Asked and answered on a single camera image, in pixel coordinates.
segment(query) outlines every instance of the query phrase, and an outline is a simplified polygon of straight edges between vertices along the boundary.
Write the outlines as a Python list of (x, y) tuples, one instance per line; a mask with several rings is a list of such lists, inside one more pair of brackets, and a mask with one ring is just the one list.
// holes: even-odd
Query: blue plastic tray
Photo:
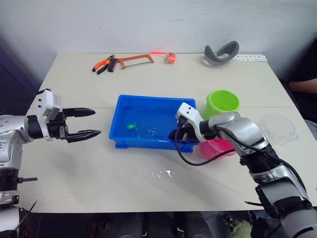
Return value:
[[(196, 107), (195, 100), (188, 98), (120, 95), (109, 138), (115, 141), (116, 148), (176, 150), (168, 135), (177, 128), (175, 115), (182, 102)], [(136, 124), (136, 129), (128, 129), (130, 124)], [(182, 152), (191, 153), (194, 145), (179, 143), (179, 148)]]

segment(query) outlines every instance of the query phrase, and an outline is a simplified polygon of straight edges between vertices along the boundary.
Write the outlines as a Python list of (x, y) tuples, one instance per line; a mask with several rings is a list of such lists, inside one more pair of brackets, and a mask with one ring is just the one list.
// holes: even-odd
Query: black wire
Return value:
[(28, 98), (34, 97), (34, 96), (36, 96), (36, 95), (39, 95), (39, 94), (43, 93), (45, 90), (49, 90), (49, 89), (44, 89), (44, 90), (41, 90), (41, 91), (39, 91), (39, 92), (37, 92), (37, 93), (33, 93), (33, 94), (29, 95), (29, 96), (26, 96), (26, 97), (24, 97), (24, 98), (21, 98), (21, 99), (19, 99), (18, 101), (12, 103), (11, 105), (7, 106), (4, 110), (2, 110), (2, 111), (0, 112), (0, 116), (1, 116), (3, 113), (5, 113), (9, 108), (13, 107), (15, 104), (17, 104), (17, 103), (19, 103), (19, 102), (21, 102), (21, 101), (24, 101), (25, 99), (28, 99)]
[(17, 230), (19, 228), (19, 226), (24, 222), (24, 220), (30, 215), (32, 209), (34, 208), (35, 204), (37, 203), (38, 201), (36, 200), (34, 203), (33, 203), (33, 206), (30, 208), (30, 210), (28, 211), (28, 213), (23, 217), (23, 219), (20, 221), (20, 223), (16, 226), (15, 230)]
[(256, 203), (256, 202), (248, 202), (248, 201), (244, 201), (245, 203), (249, 204), (249, 205), (253, 205), (253, 206), (259, 206), (259, 207), (263, 207), (263, 208), (273, 208), (273, 209), (278, 209), (278, 207), (273, 206), (273, 205), (263, 205), (262, 203)]
[(218, 126), (215, 126), (216, 130), (217, 131), (223, 131), (224, 133), (226, 133), (227, 136), (229, 136), (232, 140), (234, 140), (235, 142), (237, 142), (238, 144), (250, 149), (250, 150), (254, 150), (254, 151), (257, 151), (257, 152), (260, 152), (260, 153), (263, 153), (267, 158), (269, 159), (272, 159), (273, 161), (275, 162), (278, 162), (278, 163), (282, 163), (284, 166), (286, 166), (290, 171), (292, 171), (292, 173), (295, 175), (295, 177), (297, 178), (298, 182), (301, 184), (301, 186), (304, 188), (304, 190), (306, 191), (306, 187), (300, 177), (300, 175), (297, 173), (297, 171), (294, 169), (293, 166), (291, 166), (288, 162), (280, 159), (279, 157), (274, 157), (274, 156), (271, 156), (267, 153), (265, 153), (264, 151), (258, 149), (258, 148), (255, 148), (253, 146), (250, 146), (250, 145), (247, 145), (246, 143), (238, 140), (237, 138), (234, 138), (232, 135), (230, 135), (225, 129), (222, 129)]
[(177, 143), (177, 135), (178, 135), (178, 132), (179, 132), (179, 129), (180, 129), (180, 128), (181, 128), (181, 126), (178, 126), (178, 127), (177, 127), (177, 130), (176, 130), (176, 132), (175, 132), (175, 137), (174, 137), (174, 143), (175, 143), (175, 147), (176, 147), (176, 150), (177, 150), (179, 156), (182, 158), (182, 160), (183, 160), (184, 162), (186, 162), (186, 163), (189, 164), (189, 165), (192, 165), (192, 166), (206, 165), (206, 164), (208, 164), (208, 163), (210, 163), (210, 162), (212, 162), (212, 161), (218, 159), (220, 156), (223, 156), (223, 155), (228, 154), (228, 153), (230, 153), (230, 152), (234, 152), (234, 150), (224, 151), (224, 152), (222, 152), (222, 153), (220, 153), (220, 154), (218, 154), (218, 155), (212, 157), (211, 159), (209, 159), (209, 160), (207, 160), (207, 161), (204, 161), (204, 162), (201, 162), (201, 163), (192, 163), (192, 162), (188, 161), (187, 159), (185, 159), (185, 157), (182, 155), (182, 152), (179, 150), (178, 143)]

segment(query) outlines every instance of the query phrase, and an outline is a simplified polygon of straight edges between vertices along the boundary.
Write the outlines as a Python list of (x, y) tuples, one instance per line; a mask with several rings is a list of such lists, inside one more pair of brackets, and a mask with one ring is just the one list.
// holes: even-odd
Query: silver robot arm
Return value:
[(17, 185), (37, 178), (19, 178), (22, 161), (22, 145), (34, 139), (65, 139), (67, 142), (86, 140), (97, 136), (100, 131), (82, 130), (70, 134), (65, 120), (67, 117), (85, 117), (95, 114), (86, 108), (61, 110), (59, 96), (45, 90), (38, 101), (38, 111), (31, 116), (0, 116), (0, 232), (14, 230), (19, 224), (19, 202)]
[(232, 144), (240, 156), (240, 164), (248, 167), (258, 184), (256, 192), (261, 206), (271, 217), (280, 219), (290, 238), (317, 237), (317, 211), (309, 202), (303, 182), (290, 164), (277, 156), (252, 120), (240, 117), (237, 112), (203, 120), (199, 112), (186, 103), (180, 106), (176, 118), (179, 127), (185, 130), (182, 138), (190, 135), (200, 142), (222, 138)]

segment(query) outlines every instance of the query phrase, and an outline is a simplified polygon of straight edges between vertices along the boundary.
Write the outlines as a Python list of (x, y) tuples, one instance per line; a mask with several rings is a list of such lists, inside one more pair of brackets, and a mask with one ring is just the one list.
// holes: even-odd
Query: pink plastic cup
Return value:
[[(233, 150), (233, 147), (230, 144), (230, 142), (225, 139), (208, 140), (208, 141), (200, 143), (199, 146), (200, 146), (200, 151), (207, 159), (211, 159), (212, 157), (222, 152)], [(225, 156), (232, 156), (235, 153), (236, 152), (230, 152), (226, 155), (220, 156), (218, 159), (221, 159)]]

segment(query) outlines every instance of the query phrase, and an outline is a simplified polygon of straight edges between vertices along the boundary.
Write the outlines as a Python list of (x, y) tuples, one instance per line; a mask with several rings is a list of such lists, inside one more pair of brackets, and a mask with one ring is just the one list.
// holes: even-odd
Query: orange pliers handle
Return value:
[(101, 69), (97, 71), (97, 74), (100, 74), (104, 72), (108, 65), (110, 64), (110, 61), (114, 58), (114, 55), (109, 56), (107, 59), (103, 59), (102, 61), (98, 62), (94, 67), (93, 67), (93, 72), (95, 72), (97, 69), (99, 69), (101, 66), (103, 66)]

